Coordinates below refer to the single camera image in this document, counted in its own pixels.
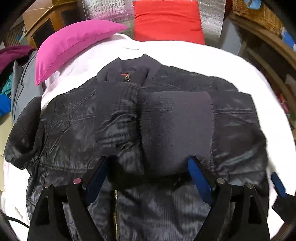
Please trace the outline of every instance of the white bedsheet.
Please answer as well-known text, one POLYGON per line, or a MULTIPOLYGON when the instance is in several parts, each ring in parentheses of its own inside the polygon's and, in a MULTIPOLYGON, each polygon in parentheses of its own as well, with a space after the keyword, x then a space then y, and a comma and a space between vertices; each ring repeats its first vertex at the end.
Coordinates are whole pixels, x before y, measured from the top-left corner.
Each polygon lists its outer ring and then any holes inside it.
MULTIPOLYGON (((295 194, 296 183, 293 181, 293 173, 296 168, 296 151, 285 113, 261 72, 244 59, 223 50, 180 41, 137 42, 123 34, 115 34, 83 51, 46 80, 47 89, 42 96, 41 108, 45 109, 57 95, 77 88, 94 77, 100 69, 114 59, 118 57, 132 59, 144 53, 163 65, 226 79, 233 83, 239 91, 251 94, 261 129, 267 139, 268 176, 272 171, 276 171, 285 185, 286 192, 291 195, 295 194)), ((20 173, 18 170, 13 170, 4 180, 5 189, 8 193, 16 190, 24 192, 27 180, 26 171, 20 173)), ((271 237, 284 223, 271 208, 276 196, 270 181, 267 221, 271 237)), ((13 199, 15 206, 21 210, 25 209, 24 199, 9 198, 13 199)), ((10 210, 5 210, 5 212, 10 215, 10 210)))
MULTIPOLYGON (((26 190, 29 173, 20 170, 4 160, 4 188, 1 196, 1 208, 7 216, 21 220, 30 225, 26 207, 26 190)), ((10 225, 21 241, 26 241, 29 229, 17 222, 10 221, 10 225)))

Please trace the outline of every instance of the gray jacket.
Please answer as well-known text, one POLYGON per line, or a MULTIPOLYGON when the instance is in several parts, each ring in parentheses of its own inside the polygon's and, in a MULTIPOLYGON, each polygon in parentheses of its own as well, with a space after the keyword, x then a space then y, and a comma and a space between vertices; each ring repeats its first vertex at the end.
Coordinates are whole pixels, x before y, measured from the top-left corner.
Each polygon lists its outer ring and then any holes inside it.
POLYGON ((37 51, 29 57, 28 62, 20 66, 14 62, 11 87, 12 121, 16 122, 23 109, 36 96, 42 96, 42 85, 35 86, 35 62, 37 51))

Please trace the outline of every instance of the black clamp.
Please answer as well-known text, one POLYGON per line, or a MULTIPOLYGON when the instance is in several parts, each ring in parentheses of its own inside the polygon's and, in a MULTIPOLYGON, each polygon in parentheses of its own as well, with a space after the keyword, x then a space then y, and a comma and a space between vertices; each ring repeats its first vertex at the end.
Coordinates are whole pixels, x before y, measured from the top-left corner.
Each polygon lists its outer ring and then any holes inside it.
POLYGON ((296 217, 296 198, 286 193, 286 189, 279 176, 274 172, 271 175, 274 189, 278 194, 272 209, 281 217, 285 223, 291 223, 296 217))
POLYGON ((194 241, 217 241, 226 219, 229 204, 235 202, 228 233, 229 241, 270 240, 267 220, 255 187, 230 185, 214 175, 196 157, 188 160, 188 170, 210 212, 194 241))
POLYGON ((30 241, 69 241, 63 202, 69 203, 71 215, 82 241, 104 241, 87 207, 93 203, 108 174, 108 158, 102 156, 82 179, 60 187, 45 186, 34 210, 28 233, 30 241))

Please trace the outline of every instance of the gold zipper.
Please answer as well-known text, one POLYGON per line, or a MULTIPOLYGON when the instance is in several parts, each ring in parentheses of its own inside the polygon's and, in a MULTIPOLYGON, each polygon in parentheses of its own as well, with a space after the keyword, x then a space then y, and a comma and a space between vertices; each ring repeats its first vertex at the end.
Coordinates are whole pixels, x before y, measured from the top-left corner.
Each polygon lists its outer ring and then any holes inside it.
POLYGON ((114 228, 115 228, 115 238, 118 240, 118 228, 117 228, 117 190, 114 191, 115 197, 115 206, 114 206, 114 214, 113 214, 113 221, 114 221, 114 228))

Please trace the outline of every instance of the blue cloth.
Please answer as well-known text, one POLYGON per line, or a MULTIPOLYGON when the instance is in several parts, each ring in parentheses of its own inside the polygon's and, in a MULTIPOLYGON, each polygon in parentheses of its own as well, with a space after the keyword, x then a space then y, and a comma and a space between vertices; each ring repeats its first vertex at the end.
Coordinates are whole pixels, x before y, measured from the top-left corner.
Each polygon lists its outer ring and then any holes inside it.
POLYGON ((253 0, 252 3, 249 5, 250 1, 252 1, 252 0, 244 0, 244 2, 248 8, 256 9, 256 10, 260 8, 260 6, 261 6, 260 0, 253 0))
POLYGON ((12 83, 12 73, 8 77, 6 84, 3 86, 0 95, 10 96, 11 93, 11 83, 12 83))
POLYGON ((281 35, 283 37, 283 41, 295 51, 296 50, 295 41, 292 39, 291 35, 287 32, 285 28, 283 28, 281 35))
POLYGON ((10 99, 6 95, 0 95, 0 116, 11 111, 10 99))

